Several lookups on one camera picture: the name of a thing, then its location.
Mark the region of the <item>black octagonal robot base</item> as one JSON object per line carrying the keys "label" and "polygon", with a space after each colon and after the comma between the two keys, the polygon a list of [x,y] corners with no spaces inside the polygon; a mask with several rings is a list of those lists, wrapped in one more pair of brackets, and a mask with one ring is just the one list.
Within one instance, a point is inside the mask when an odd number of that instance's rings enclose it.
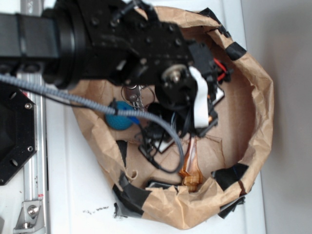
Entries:
{"label": "black octagonal robot base", "polygon": [[19,88],[0,84],[0,184],[6,185],[37,151],[36,105]]}

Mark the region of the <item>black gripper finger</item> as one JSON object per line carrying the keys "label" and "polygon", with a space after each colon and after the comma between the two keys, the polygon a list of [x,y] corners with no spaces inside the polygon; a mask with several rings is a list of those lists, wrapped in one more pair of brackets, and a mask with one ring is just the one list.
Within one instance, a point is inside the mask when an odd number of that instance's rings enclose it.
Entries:
{"label": "black gripper finger", "polygon": [[213,101],[209,98],[204,101],[203,92],[195,98],[195,133],[198,137],[204,137],[206,133],[218,123],[218,114],[215,106],[224,98],[224,91],[217,89]]}
{"label": "black gripper finger", "polygon": [[148,123],[145,127],[139,124],[138,127],[141,133],[141,143],[138,149],[142,154],[151,152],[162,154],[174,143],[167,131],[156,123]]}

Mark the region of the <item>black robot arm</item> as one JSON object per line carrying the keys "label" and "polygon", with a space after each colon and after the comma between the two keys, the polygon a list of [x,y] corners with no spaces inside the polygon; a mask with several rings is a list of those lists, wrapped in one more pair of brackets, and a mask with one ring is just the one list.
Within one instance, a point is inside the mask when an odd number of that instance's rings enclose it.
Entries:
{"label": "black robot arm", "polygon": [[152,120],[173,138],[202,137],[218,124],[219,86],[230,80],[206,45],[141,0],[58,0],[40,16],[1,14],[0,79],[18,72],[39,73],[59,89],[96,79],[153,85],[159,103],[151,114],[116,103],[102,111]]}

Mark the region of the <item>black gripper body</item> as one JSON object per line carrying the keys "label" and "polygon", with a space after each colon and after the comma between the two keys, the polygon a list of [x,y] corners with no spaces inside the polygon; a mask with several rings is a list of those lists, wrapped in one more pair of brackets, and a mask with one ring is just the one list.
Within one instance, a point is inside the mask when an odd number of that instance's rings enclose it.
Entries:
{"label": "black gripper body", "polygon": [[196,135],[196,96],[202,91],[213,101],[222,78],[230,78],[210,49],[141,0],[85,0],[82,17],[89,40],[83,78],[153,85],[162,107],[177,113],[178,130]]}

